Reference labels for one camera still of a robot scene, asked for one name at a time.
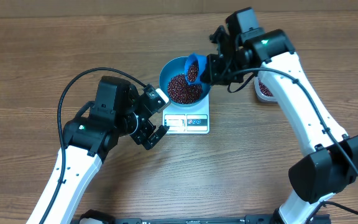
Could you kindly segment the blue plastic measuring scoop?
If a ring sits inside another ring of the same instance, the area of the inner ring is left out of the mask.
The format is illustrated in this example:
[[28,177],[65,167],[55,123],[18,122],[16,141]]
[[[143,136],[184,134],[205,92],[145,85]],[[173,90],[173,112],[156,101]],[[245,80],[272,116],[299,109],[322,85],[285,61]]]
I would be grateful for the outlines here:
[[191,54],[185,61],[185,79],[189,85],[202,84],[200,78],[206,69],[207,58],[204,55]]

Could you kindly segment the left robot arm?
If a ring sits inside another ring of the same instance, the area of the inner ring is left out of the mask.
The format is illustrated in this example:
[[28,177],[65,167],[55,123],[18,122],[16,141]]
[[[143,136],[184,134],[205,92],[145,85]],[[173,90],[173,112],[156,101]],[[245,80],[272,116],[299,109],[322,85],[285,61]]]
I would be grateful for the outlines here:
[[129,81],[103,76],[96,98],[87,102],[63,129],[63,147],[28,223],[70,223],[79,202],[118,139],[130,136],[146,150],[167,133],[149,120],[170,104],[159,88],[143,94]]

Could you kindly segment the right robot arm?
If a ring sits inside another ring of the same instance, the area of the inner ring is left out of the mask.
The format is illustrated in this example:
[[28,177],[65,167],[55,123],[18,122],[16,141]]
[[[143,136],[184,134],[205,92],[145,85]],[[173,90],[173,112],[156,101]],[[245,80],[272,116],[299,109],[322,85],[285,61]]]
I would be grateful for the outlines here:
[[247,83],[257,77],[273,94],[298,139],[302,160],[288,171],[292,193],[271,215],[246,215],[247,223],[329,223],[318,215],[332,197],[358,180],[358,136],[350,137],[329,114],[308,81],[284,31],[218,27],[209,37],[201,81]]

